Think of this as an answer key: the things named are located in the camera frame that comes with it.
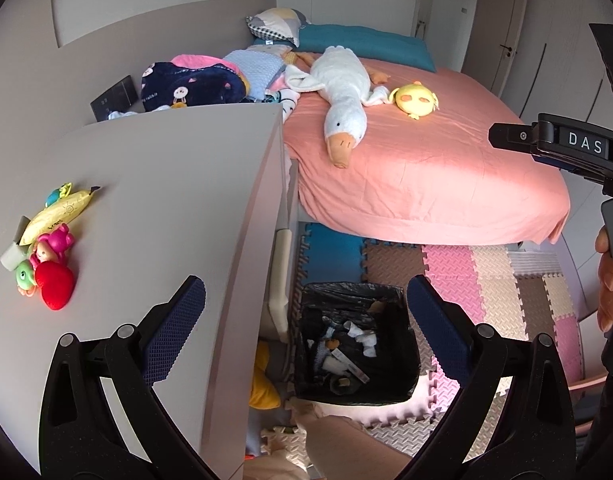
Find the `person's right hand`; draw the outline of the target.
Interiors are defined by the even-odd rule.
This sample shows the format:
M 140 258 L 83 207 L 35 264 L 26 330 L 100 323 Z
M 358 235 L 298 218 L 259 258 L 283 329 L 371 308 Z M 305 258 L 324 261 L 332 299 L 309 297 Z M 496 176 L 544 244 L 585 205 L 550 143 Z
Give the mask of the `person's right hand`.
M 613 326 L 613 258 L 610 255 L 609 237 L 604 226 L 596 237 L 595 249 L 600 255 L 597 321 L 602 333 L 606 334 Z

